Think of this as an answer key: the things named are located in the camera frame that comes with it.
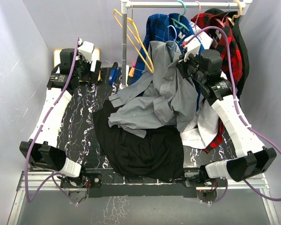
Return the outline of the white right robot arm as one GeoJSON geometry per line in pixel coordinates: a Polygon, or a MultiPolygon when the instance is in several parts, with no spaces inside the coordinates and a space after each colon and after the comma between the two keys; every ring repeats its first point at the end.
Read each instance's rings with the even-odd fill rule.
{"type": "Polygon", "coordinates": [[[182,54],[177,68],[183,78],[196,81],[203,97],[220,117],[232,139],[236,158],[212,162],[200,167],[200,182],[212,185],[216,178],[232,178],[239,182],[264,173],[277,157],[274,148],[267,148],[249,130],[248,123],[239,118],[241,108],[233,97],[232,84],[221,77],[222,58],[216,50],[206,49],[202,53],[182,54]]]}

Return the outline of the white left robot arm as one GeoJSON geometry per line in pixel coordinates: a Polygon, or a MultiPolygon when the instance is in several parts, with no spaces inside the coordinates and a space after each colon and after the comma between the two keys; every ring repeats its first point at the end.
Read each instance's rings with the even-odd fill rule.
{"type": "Polygon", "coordinates": [[[83,187],[87,175],[82,165],[67,158],[57,147],[61,122],[75,89],[80,83],[96,83],[100,77],[100,51],[81,45],[77,50],[75,67],[71,67],[74,49],[55,50],[58,64],[53,68],[47,84],[46,99],[41,116],[28,141],[22,141],[20,152],[27,159],[26,167],[47,169],[70,177],[73,184],[83,187]]]}

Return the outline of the grey shirt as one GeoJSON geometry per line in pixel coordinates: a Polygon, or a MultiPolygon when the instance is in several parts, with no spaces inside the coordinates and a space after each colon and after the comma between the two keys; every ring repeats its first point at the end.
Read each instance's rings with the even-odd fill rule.
{"type": "Polygon", "coordinates": [[[109,97],[118,110],[110,114],[108,125],[141,138],[147,129],[168,125],[183,132],[195,117],[198,93],[176,67],[182,53],[173,41],[151,41],[148,52],[154,71],[145,69],[135,83],[109,97]]]}

